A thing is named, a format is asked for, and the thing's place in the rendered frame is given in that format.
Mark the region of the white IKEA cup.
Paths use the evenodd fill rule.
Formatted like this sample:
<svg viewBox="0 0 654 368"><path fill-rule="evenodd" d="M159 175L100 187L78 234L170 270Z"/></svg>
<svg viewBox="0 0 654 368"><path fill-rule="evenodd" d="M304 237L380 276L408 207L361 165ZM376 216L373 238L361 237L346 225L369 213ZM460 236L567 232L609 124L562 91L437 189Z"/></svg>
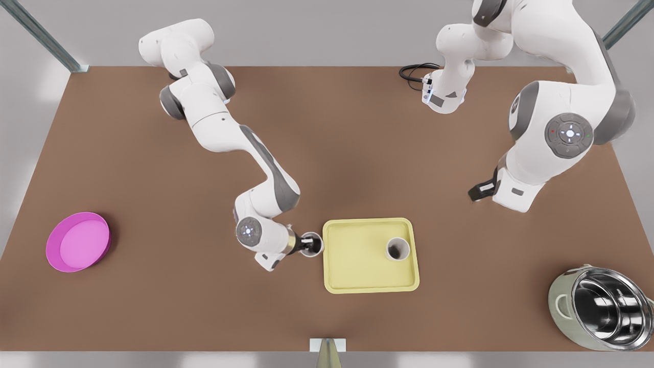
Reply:
<svg viewBox="0 0 654 368"><path fill-rule="evenodd" d="M324 250L324 242L315 232L307 232L301 236L300 253L305 257L316 257Z"/></svg>
<svg viewBox="0 0 654 368"><path fill-rule="evenodd" d="M402 237L394 237L388 240L385 248L385 256L390 261L406 260L411 254L409 242Z"/></svg>

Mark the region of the yellow rectangular tray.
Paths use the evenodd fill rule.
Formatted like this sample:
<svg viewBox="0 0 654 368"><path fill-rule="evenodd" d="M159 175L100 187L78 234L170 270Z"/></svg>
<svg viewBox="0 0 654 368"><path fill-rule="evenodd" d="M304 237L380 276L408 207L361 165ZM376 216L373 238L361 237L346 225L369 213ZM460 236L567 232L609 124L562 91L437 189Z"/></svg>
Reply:
<svg viewBox="0 0 654 368"><path fill-rule="evenodd" d="M335 295L409 292L420 277L411 221L406 218L329 220L323 226L324 285ZM390 261L385 256L388 240L406 239L410 256Z"/></svg>

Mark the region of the stainless steel pot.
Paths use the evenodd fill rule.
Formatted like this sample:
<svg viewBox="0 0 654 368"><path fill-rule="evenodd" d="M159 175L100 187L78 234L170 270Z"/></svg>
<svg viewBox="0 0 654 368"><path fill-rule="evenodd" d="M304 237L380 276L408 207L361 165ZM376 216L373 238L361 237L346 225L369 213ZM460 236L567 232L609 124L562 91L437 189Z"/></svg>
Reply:
<svg viewBox="0 0 654 368"><path fill-rule="evenodd" d="M654 338L654 300L611 269L566 271L549 287L547 304L559 331L585 349L632 352Z"/></svg>

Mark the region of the pink round bowl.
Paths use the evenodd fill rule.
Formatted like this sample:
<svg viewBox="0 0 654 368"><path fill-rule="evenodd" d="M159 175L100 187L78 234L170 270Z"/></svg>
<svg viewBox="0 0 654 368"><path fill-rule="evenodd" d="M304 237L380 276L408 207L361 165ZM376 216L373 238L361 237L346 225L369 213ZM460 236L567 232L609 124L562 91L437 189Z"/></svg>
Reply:
<svg viewBox="0 0 654 368"><path fill-rule="evenodd" d="M111 246L107 221L93 212L80 212L59 222L46 242L46 259L55 270L77 272L98 263Z"/></svg>

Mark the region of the silver frame post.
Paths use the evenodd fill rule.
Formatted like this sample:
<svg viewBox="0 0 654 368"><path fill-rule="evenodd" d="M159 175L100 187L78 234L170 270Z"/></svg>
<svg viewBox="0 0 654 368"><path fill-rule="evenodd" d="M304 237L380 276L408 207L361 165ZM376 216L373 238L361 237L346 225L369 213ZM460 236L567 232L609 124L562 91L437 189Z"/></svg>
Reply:
<svg viewBox="0 0 654 368"><path fill-rule="evenodd" d="M605 49L611 49L639 21L654 9L654 0L638 0L602 38Z"/></svg>
<svg viewBox="0 0 654 368"><path fill-rule="evenodd" d="M346 352L345 338L311 338L309 352L317 352L317 368L342 368L339 353Z"/></svg>
<svg viewBox="0 0 654 368"><path fill-rule="evenodd" d="M89 72L89 65L82 65L77 62L18 0L0 0L0 6L49 51L68 72Z"/></svg>

